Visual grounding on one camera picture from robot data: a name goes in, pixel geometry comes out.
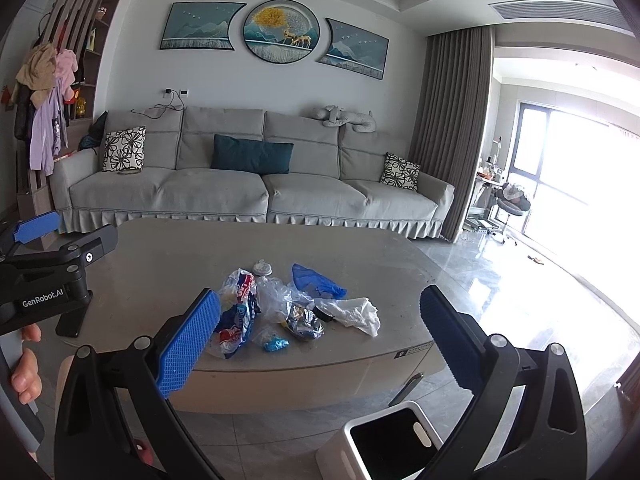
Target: black and white floral pillow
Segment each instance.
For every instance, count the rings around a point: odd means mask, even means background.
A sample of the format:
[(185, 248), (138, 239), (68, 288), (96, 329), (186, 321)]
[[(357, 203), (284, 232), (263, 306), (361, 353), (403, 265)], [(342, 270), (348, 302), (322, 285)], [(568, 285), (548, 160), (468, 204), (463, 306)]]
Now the black and white floral pillow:
[(110, 132), (104, 139), (103, 171), (140, 170), (145, 161), (146, 128)]
[(418, 191), (418, 174), (420, 166), (404, 160), (393, 153), (385, 157), (385, 169), (380, 176), (380, 182), (388, 186), (401, 187)]

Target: sofa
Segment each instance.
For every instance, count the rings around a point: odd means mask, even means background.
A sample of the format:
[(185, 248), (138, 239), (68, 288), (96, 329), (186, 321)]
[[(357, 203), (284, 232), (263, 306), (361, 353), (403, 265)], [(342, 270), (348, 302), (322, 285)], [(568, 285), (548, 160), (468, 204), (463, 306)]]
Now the sofa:
[[(158, 109), (145, 110), (157, 117)], [(187, 107), (157, 119), (111, 110), (105, 132), (146, 126), (138, 174), (101, 171), (100, 149), (58, 160), (49, 179), (62, 232), (89, 232), (140, 217), (383, 228), (437, 237), (453, 186), (421, 173), (418, 192), (380, 184), (386, 152), (406, 143), (263, 110)], [(290, 172), (212, 170), (213, 137), (292, 142)]]

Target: window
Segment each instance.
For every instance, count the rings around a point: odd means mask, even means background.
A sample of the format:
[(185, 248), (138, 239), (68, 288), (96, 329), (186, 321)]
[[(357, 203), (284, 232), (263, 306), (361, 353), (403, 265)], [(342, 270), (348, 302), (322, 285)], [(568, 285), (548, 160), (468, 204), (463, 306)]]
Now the window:
[[(509, 226), (570, 261), (640, 322), (640, 137), (521, 104), (508, 181), (532, 199)], [(500, 211), (498, 219), (506, 217)]]

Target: white trash can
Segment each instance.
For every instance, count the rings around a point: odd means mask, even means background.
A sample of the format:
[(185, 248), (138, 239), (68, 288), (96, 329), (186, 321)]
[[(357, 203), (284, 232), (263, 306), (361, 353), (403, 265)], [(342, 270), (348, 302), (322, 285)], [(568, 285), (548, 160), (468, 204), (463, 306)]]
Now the white trash can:
[(347, 422), (316, 462), (323, 480), (413, 480), (441, 446), (420, 406), (406, 400)]

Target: gray curtain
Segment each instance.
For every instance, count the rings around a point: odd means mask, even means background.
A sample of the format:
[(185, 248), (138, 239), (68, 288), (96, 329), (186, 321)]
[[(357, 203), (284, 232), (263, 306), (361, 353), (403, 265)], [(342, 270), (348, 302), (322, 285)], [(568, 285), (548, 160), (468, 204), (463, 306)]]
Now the gray curtain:
[(472, 192), (489, 100), (494, 28), (474, 27), (427, 38), (422, 91), (409, 159), (455, 186), (442, 236), (458, 238)]

